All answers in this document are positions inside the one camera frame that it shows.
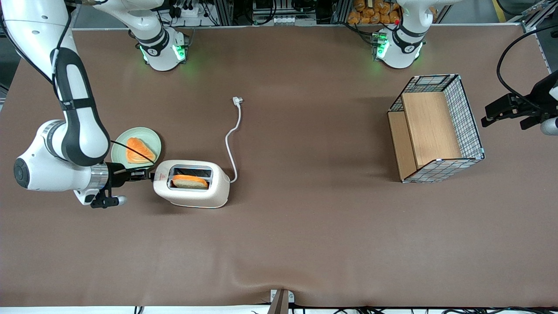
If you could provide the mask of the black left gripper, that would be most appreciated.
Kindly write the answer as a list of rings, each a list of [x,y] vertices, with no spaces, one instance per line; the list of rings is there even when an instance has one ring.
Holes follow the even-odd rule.
[[[522,116],[542,118],[557,117],[557,97],[552,91],[557,88],[558,72],[554,71],[537,82],[531,92],[524,96],[526,110],[519,110],[517,97],[508,93],[486,105],[486,116],[481,119],[482,127],[489,127],[503,119],[516,119]]]

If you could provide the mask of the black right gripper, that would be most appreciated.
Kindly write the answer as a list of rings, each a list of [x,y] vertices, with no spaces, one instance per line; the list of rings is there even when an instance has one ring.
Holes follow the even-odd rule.
[[[150,180],[153,181],[155,178],[155,173],[150,173],[148,169],[129,169],[125,168],[123,164],[119,163],[107,163],[107,169],[109,171],[109,178],[107,180],[107,189],[119,188],[126,181],[143,181]]]

